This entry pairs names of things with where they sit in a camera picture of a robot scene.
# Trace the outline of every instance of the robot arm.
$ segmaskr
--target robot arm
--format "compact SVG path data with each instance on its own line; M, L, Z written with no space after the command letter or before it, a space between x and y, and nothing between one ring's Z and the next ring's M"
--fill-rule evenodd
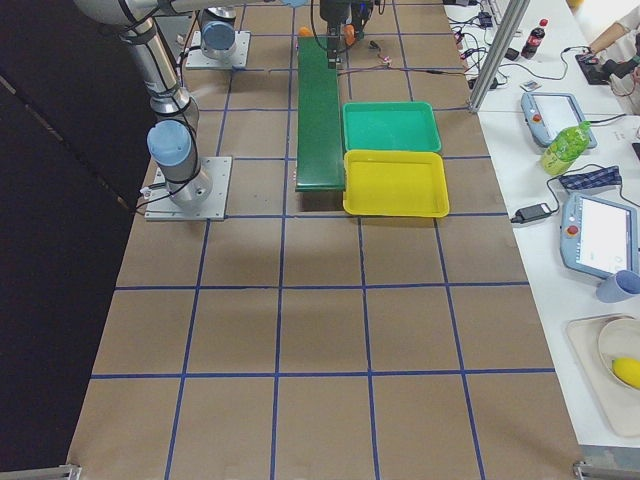
M76 6L93 20L123 27L119 37L127 45L142 74L151 97L151 108L158 119L147 137L149 150L164 175L166 185L166 195L158 200L170 198L183 212L191 212L190 218L193 219L207 218L195 211L207 201L214 182L197 153L198 107L178 79L154 15L180 15L196 10L206 12L206 17L201 14L198 19L201 37L203 41L207 41L205 37L208 37L213 46L202 50L203 53L209 50L209 55L213 55L217 48L225 48L224 45L234 41L232 22L225 22L228 11L232 10L229 7L263 1L273 0L74 0ZM294 7L306 1L281 0ZM349 8L352 8L355 28L361 30L369 19L373 2L380 0L319 1L321 16L328 25L329 67L335 68L341 53L341 27L349 16Z

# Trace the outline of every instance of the aluminum frame post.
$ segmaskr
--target aluminum frame post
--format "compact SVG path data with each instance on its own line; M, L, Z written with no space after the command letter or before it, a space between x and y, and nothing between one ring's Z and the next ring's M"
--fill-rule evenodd
M493 39L489 53L480 68L478 79L471 91L471 97L469 98L469 110L471 112L476 113L480 110L480 105L489 91L491 83L493 83L493 79L500 67L500 62L502 62L505 53L507 53L511 39L516 33L528 6L529 0L511 0L509 2L502 23L498 27L498 32Z
M19 470L0 473L0 480L79 480L82 468L77 465L61 465L54 468Z
M573 473L578 480L640 480L637 470L618 470L613 468L598 468L577 462L573 465Z

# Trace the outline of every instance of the green plastic bottle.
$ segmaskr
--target green plastic bottle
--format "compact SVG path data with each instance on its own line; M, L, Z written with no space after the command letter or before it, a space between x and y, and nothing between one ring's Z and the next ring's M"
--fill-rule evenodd
M544 171L549 175L561 175L575 162L589 146L589 126L587 121L575 127L562 130L540 157Z

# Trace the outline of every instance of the white tray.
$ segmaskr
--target white tray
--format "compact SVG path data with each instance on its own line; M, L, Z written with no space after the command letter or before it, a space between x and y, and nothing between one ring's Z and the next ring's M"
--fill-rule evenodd
M624 314L576 320L567 325L567 335L613 431L622 437L640 437L640 390L616 380L603 364L598 350L602 328L620 319L640 322Z

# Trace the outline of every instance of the light blue cup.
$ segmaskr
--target light blue cup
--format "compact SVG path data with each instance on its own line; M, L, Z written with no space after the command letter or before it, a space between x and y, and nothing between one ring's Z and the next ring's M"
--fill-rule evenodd
M620 270L602 282L596 297L604 303L616 303L640 294L640 275L630 270Z

